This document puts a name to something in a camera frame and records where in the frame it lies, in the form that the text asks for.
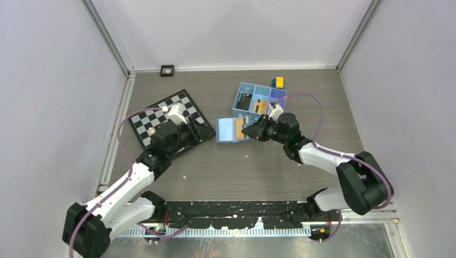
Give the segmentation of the light blue card holder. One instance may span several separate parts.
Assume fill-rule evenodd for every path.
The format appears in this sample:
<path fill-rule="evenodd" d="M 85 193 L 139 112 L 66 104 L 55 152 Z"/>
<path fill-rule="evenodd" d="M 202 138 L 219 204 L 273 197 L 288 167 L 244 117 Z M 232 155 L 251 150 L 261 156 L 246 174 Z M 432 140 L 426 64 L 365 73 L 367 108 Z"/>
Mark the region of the light blue card holder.
<path fill-rule="evenodd" d="M 216 119 L 215 125 L 216 125 L 216 142 L 217 143 L 234 143 L 234 142 L 247 141 L 247 140 L 251 139 L 250 137 L 248 137 L 248 139 L 246 139 L 246 140 L 240 140 L 240 141 L 235 140 L 235 138 L 234 138 L 234 134 L 235 134 L 234 120 L 235 120 L 235 118 L 237 118 L 237 117 Z"/>

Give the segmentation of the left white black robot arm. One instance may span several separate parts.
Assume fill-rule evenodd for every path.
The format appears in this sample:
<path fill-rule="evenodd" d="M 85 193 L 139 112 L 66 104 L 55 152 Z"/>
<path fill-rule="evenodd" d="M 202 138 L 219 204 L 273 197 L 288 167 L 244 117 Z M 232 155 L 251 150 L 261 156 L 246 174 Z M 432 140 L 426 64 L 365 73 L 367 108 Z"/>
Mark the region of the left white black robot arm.
<path fill-rule="evenodd" d="M 62 241 L 69 246 L 69 254 L 101 257 L 111 241 L 131 226 L 147 219 L 160 222 L 165 215 L 164 199 L 143 189 L 157 180 L 173 159 L 215 134 L 211 125 L 193 117 L 179 125 L 171 120 L 159 124 L 149 147 L 117 182 L 87 203 L 68 208 Z"/>

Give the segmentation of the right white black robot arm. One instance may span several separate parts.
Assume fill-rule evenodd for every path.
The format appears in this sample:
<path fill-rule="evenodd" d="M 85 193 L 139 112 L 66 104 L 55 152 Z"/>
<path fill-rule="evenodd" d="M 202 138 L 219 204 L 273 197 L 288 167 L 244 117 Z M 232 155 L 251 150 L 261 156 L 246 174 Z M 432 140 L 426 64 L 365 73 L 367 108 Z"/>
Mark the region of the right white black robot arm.
<path fill-rule="evenodd" d="M 289 159 L 337 177 L 339 188 L 322 189 L 308 197 L 307 214 L 313 220 L 322 220 L 329 211 L 340 209 L 365 215 L 386 207 L 394 195 L 393 186 L 371 153 L 342 153 L 319 145 L 302 135 L 292 113 L 283 113 L 278 120 L 263 115 L 242 132 L 257 141 L 278 142 Z"/>

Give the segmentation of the black card in tray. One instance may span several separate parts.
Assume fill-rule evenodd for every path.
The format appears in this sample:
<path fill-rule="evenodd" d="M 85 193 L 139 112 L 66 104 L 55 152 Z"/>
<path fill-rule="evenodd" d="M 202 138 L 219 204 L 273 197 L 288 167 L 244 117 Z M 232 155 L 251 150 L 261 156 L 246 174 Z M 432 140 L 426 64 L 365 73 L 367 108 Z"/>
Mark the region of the black card in tray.
<path fill-rule="evenodd" d="M 247 93 L 247 92 L 241 93 L 236 108 L 240 109 L 240 110 L 248 111 L 249 107 L 250 107 L 251 99 L 252 99 L 252 94 Z"/>

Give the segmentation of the blue three-compartment organizer tray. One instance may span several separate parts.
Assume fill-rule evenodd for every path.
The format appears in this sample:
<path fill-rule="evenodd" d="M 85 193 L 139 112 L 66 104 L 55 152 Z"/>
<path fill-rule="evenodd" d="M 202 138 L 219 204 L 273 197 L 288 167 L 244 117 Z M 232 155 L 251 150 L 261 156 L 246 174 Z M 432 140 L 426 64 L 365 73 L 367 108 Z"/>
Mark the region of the blue three-compartment organizer tray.
<path fill-rule="evenodd" d="M 287 91 L 263 85 L 241 82 L 232 107 L 235 118 L 249 116 L 251 122 L 258 121 L 263 114 L 270 114 L 269 103 L 278 102 L 285 109 Z"/>

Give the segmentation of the cream chess piece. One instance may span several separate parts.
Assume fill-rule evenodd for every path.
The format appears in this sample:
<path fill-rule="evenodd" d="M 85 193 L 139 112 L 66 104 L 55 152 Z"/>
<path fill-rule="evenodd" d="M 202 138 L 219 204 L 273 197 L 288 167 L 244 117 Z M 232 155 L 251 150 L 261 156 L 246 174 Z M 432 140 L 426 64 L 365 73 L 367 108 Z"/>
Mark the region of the cream chess piece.
<path fill-rule="evenodd" d="M 154 135 L 156 133 L 156 130 L 154 127 L 150 127 L 147 131 L 150 135 Z"/>

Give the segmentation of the blue yellow toy block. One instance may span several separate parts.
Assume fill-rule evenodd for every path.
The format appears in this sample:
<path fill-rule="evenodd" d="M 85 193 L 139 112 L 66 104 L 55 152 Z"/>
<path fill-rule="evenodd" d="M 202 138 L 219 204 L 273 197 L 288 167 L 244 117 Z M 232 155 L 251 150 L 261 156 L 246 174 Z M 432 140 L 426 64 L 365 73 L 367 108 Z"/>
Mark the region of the blue yellow toy block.
<path fill-rule="evenodd" d="M 284 87 L 284 78 L 283 77 L 275 77 L 272 79 L 271 82 L 272 88 L 283 89 Z"/>

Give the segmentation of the black white chessboard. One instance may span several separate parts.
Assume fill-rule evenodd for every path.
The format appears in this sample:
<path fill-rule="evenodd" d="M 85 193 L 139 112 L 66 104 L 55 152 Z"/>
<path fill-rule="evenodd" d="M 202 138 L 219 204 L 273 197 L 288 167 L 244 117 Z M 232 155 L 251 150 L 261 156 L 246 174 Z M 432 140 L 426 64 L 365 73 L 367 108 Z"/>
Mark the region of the black white chessboard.
<path fill-rule="evenodd" d="M 191 98 L 186 89 L 182 89 L 154 104 L 151 105 L 152 108 L 160 107 L 172 107 L 177 103 L 182 103 L 183 107 L 181 108 L 183 116 L 186 120 L 192 118 L 195 122 L 204 125 L 208 128 L 208 132 L 205 133 L 205 138 L 207 140 L 212 139 L 216 132 L 214 128 L 210 125 L 206 117 L 203 115 L 202 111 L 196 105 L 194 100 Z M 145 111 L 139 113 L 129 119 L 129 123 L 142 147 L 143 150 L 150 148 L 152 135 L 148 131 L 150 127 L 155 128 L 166 121 L 168 121 L 168 114 L 163 111 Z"/>

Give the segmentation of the small black square device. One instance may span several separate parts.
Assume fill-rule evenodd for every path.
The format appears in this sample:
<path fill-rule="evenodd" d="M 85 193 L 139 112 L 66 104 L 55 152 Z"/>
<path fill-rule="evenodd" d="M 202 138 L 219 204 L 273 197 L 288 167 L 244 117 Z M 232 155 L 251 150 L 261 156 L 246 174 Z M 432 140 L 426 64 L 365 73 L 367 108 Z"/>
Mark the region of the small black square device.
<path fill-rule="evenodd" d="M 172 64 L 166 64 L 162 65 L 160 67 L 160 76 L 161 77 L 173 77 L 174 76 L 174 71 L 175 71 L 175 66 Z"/>

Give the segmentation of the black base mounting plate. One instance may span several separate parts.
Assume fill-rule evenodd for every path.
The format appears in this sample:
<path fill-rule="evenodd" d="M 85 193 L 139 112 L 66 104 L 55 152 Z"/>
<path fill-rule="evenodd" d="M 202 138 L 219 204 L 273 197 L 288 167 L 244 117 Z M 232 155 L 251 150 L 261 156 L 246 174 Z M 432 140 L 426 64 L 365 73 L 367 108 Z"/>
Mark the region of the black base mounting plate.
<path fill-rule="evenodd" d="M 294 229 L 306 222 L 335 225 L 336 211 L 320 211 L 316 205 L 302 201 L 166 201 L 146 219 L 147 223 L 165 223 L 170 228 L 187 225 L 190 229 L 251 229 L 262 223 L 264 229 Z"/>

